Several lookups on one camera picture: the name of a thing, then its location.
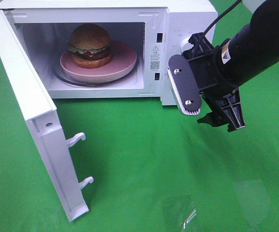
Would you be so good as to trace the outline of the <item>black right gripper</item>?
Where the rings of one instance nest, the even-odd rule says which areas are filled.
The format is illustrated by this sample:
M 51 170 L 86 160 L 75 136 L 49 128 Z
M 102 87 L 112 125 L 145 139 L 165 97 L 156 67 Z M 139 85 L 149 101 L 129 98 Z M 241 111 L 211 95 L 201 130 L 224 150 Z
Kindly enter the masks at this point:
M 229 80 L 221 68 L 220 46 L 214 47 L 202 33 L 192 34 L 188 42 L 193 45 L 182 55 L 188 60 L 202 98 L 211 112 L 197 123 L 212 127 L 227 125 L 233 132 L 246 126 L 238 85 Z

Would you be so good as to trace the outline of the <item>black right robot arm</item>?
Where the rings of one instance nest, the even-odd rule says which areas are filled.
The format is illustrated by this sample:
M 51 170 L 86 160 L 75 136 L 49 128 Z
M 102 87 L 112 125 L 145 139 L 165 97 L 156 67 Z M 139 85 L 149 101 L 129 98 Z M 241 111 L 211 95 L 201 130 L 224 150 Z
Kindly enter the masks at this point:
M 264 1 L 233 38 L 213 46 L 204 33 L 189 39 L 192 48 L 183 52 L 199 93 L 209 106 L 198 123 L 245 127 L 239 88 L 279 61 L 279 0 Z

